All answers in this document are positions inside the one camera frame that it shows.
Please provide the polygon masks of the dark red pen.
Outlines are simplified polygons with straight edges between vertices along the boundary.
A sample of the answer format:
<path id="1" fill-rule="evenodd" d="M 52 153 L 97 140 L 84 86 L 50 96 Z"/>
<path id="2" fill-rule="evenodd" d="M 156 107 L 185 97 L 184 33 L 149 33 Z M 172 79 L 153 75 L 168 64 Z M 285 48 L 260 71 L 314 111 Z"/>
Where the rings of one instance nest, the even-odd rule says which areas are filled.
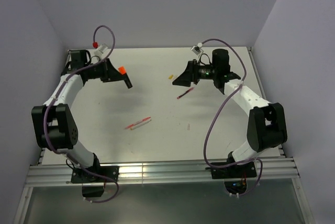
<path id="1" fill-rule="evenodd" d="M 179 95 L 176 99 L 180 99 L 182 97 L 184 97 L 185 95 L 187 95 L 189 92 L 191 92 L 194 89 L 194 87 L 189 88 L 188 90 L 186 90 L 184 93 L 182 93 L 181 95 Z"/>

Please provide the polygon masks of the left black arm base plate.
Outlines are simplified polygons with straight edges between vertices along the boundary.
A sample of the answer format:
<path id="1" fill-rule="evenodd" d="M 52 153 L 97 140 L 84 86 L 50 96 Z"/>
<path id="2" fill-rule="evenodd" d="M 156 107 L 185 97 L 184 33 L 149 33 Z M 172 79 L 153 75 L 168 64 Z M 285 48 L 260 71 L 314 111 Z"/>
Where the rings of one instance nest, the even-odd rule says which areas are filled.
<path id="1" fill-rule="evenodd" d="M 118 181 L 119 166 L 101 166 L 97 174 L 109 177 L 114 181 Z M 74 169 L 71 176 L 72 184 L 104 183 L 104 182 L 107 182 L 104 178 L 89 175 L 82 169 Z"/>

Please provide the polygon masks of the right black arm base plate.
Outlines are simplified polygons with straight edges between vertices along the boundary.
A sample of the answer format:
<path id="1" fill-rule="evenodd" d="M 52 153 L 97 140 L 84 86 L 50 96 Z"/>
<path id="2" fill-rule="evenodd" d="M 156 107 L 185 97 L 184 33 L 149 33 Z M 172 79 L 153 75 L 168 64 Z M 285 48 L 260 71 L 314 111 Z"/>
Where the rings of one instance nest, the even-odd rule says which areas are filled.
<path id="1" fill-rule="evenodd" d="M 257 176 L 253 162 L 233 165 L 224 169 L 214 169 L 212 167 L 206 169 L 210 170 L 212 179 L 254 178 Z"/>

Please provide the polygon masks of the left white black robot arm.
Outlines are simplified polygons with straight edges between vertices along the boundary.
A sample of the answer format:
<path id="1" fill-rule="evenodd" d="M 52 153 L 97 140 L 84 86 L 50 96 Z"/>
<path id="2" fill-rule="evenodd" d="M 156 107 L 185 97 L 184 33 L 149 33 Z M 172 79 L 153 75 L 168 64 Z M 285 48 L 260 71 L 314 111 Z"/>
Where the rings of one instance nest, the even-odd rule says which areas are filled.
<path id="1" fill-rule="evenodd" d="M 110 59 L 102 59 L 102 53 L 102 50 L 95 53 L 98 61 L 93 63 L 88 50 L 70 51 L 55 91 L 43 105 L 35 106 L 31 111 L 38 146 L 65 156 L 76 169 L 83 170 L 83 176 L 90 182 L 101 178 L 102 168 L 97 155 L 80 143 L 71 106 L 89 80 L 123 81 L 132 88 L 125 68 L 116 69 Z"/>

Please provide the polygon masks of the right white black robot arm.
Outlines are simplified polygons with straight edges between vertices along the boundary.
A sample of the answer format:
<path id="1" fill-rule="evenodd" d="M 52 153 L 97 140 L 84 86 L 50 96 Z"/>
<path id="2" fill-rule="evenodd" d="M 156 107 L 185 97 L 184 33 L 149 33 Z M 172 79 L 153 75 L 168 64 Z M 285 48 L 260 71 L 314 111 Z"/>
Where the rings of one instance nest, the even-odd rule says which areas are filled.
<path id="1" fill-rule="evenodd" d="M 244 84 L 244 76 L 231 71 L 228 50 L 213 50 L 208 64 L 203 64 L 201 59 L 188 61 L 185 71 L 172 84 L 190 87 L 200 80 L 212 80 L 215 88 L 226 95 L 222 106 L 232 99 L 248 116 L 246 141 L 228 155 L 227 164 L 211 164 L 211 168 L 227 168 L 229 175 L 237 177 L 244 171 L 246 163 L 256 160 L 265 150 L 287 141 L 283 106 L 260 97 Z"/>

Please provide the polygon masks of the black orange highlighter pen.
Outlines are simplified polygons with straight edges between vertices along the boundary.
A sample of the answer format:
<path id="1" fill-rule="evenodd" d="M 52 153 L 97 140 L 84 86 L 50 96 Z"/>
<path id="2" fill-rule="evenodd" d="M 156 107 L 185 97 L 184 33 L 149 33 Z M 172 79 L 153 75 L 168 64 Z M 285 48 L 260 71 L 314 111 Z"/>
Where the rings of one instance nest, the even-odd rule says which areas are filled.
<path id="1" fill-rule="evenodd" d="M 123 66 L 121 66 L 121 67 L 118 68 L 118 71 L 121 74 L 122 79 L 124 80 L 127 88 L 131 89 L 133 87 L 133 85 L 132 85 L 131 80 L 130 80 L 128 74 L 127 74 L 126 69 Z"/>

